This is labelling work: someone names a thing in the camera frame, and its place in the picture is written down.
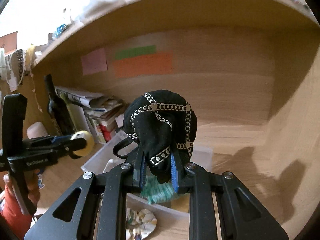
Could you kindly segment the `left hand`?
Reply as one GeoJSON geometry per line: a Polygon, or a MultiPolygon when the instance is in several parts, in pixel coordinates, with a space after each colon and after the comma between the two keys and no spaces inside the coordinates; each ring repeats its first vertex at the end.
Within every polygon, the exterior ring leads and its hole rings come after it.
{"type": "MultiPolygon", "coordinates": [[[[41,196],[40,195],[40,189],[39,189],[39,186],[38,186],[38,179],[39,179],[38,175],[37,175],[38,172],[39,172],[39,169],[27,172],[26,173],[27,177],[25,179],[27,187],[28,187],[28,191],[29,191],[28,198],[34,205],[37,205],[37,203],[40,200],[40,196],[41,196]]],[[[5,186],[8,188],[8,191],[9,191],[10,195],[14,199],[16,199],[14,191],[13,191],[13,187],[12,187],[11,176],[7,173],[7,174],[4,175],[3,180],[4,180],[4,183],[5,183],[5,186]]]]}

